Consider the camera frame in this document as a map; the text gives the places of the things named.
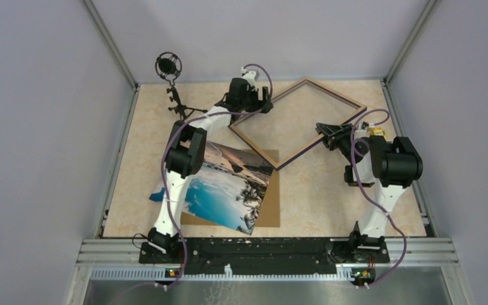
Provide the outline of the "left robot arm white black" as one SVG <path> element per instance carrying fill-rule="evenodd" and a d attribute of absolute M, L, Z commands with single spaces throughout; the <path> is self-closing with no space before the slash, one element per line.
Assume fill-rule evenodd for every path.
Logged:
<path fill-rule="evenodd" d="M 241 116 L 267 113 L 273 108 L 272 85 L 258 87 L 259 72 L 241 68 L 228 92 L 210 110 L 197 118 L 174 123 L 161 159 L 162 206 L 147 235 L 147 244 L 162 262 L 178 255 L 180 216 L 191 179 L 204 162 L 208 136 L 228 127 Z"/>

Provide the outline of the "wooden picture frame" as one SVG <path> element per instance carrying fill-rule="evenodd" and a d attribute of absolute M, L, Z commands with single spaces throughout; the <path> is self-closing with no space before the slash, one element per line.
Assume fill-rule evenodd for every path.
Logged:
<path fill-rule="evenodd" d="M 343 125 L 367 110 L 363 103 L 311 78 L 284 88 L 271 102 L 267 114 L 241 118 L 229 129 L 276 170 L 323 140 L 317 123 Z"/>

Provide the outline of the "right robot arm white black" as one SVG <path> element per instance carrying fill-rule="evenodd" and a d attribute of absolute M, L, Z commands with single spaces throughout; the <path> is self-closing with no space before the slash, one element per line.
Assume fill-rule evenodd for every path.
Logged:
<path fill-rule="evenodd" d="M 371 187 L 372 203 L 355 223 L 348 242 L 339 247 L 341 259 L 363 262 L 386 255 L 384 236 L 388 215 L 401 195 L 423 173 L 423 161 L 407 137 L 386 140 L 381 128 L 367 123 L 328 125 L 317 123 L 325 147 L 340 150 L 349 161 L 344 181 L 352 187 Z"/>

